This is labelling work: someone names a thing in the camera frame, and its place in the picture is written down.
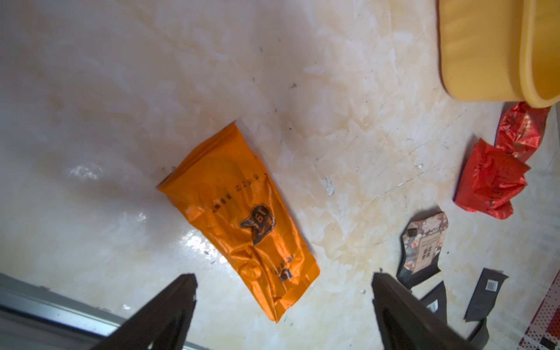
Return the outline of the floral black tea bag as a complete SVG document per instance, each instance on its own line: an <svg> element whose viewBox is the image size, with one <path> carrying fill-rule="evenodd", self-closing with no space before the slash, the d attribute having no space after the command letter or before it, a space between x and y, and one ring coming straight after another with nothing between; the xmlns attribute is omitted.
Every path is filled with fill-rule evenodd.
<svg viewBox="0 0 560 350"><path fill-rule="evenodd" d="M402 257L397 272L405 288L410 290L440 273L438 262L448 228L448 217L442 211L410 221L401 235Z"/></svg>

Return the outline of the red tea bag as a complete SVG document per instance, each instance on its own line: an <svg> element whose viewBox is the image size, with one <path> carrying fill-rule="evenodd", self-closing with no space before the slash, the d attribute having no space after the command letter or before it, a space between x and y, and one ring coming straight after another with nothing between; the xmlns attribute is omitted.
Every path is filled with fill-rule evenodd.
<svg viewBox="0 0 560 350"><path fill-rule="evenodd" d="M527 186L529 170L526 163L480 139L465 164L454 202L465 211L506 220L514 213L511 200Z"/></svg>
<svg viewBox="0 0 560 350"><path fill-rule="evenodd" d="M541 146L551 107L534 108L519 102L500 118L494 146L527 162Z"/></svg>

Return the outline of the orange tea bag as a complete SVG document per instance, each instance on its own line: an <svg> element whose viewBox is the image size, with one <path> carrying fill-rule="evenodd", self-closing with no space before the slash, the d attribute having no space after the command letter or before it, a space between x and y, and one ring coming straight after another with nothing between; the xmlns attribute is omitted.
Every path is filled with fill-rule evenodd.
<svg viewBox="0 0 560 350"><path fill-rule="evenodd" d="M268 170L235 123L196 147L157 188L279 322L319 265Z"/></svg>

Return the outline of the red tea bag top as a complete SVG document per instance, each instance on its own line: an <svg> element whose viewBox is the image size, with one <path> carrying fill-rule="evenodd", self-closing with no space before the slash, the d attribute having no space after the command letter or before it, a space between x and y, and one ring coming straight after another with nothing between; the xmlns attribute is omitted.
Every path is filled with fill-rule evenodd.
<svg viewBox="0 0 560 350"><path fill-rule="evenodd" d="M519 102L500 118L494 146L527 162L541 146L551 107L534 108Z"/></svg>

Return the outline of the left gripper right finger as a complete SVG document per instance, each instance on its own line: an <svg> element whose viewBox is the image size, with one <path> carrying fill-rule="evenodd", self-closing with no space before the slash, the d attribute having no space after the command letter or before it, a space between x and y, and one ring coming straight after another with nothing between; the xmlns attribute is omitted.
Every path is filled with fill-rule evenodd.
<svg viewBox="0 0 560 350"><path fill-rule="evenodd" d="M385 349L473 349L393 276L373 274L373 306Z"/></svg>

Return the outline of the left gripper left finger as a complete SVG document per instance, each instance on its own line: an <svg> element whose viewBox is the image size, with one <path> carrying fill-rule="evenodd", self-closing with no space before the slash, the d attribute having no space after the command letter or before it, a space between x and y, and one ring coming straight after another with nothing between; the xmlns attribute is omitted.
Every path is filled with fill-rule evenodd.
<svg viewBox="0 0 560 350"><path fill-rule="evenodd" d="M182 349L195 311L195 274L182 274L94 349Z"/></svg>

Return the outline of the yellow plastic storage box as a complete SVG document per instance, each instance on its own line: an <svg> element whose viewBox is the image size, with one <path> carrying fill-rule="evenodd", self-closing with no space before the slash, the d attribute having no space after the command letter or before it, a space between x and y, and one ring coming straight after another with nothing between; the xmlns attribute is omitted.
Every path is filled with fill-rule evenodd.
<svg viewBox="0 0 560 350"><path fill-rule="evenodd" d="M558 1L439 1L440 72L461 102L559 102Z"/></svg>

